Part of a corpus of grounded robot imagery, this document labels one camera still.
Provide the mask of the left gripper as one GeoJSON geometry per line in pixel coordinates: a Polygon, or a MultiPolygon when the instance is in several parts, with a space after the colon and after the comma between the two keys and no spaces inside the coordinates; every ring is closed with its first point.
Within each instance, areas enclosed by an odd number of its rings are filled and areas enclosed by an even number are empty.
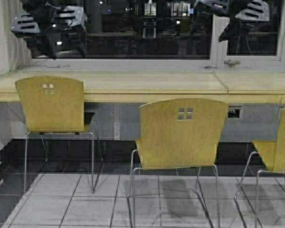
{"type": "Polygon", "coordinates": [[[28,49],[56,59],[52,34],[68,33],[70,49],[86,57],[87,18],[83,7],[55,4],[52,0],[22,0],[21,3],[22,11],[14,17],[10,30],[17,37],[26,36],[28,49]]]}

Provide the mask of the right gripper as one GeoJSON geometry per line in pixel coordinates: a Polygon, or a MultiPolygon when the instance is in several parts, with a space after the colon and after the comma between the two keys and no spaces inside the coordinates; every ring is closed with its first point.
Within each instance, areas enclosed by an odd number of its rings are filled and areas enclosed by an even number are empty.
{"type": "Polygon", "coordinates": [[[269,4],[264,0],[198,0],[194,4],[194,22],[211,15],[231,21],[218,38],[219,42],[247,35],[252,30],[248,22],[269,22],[269,4]]]}

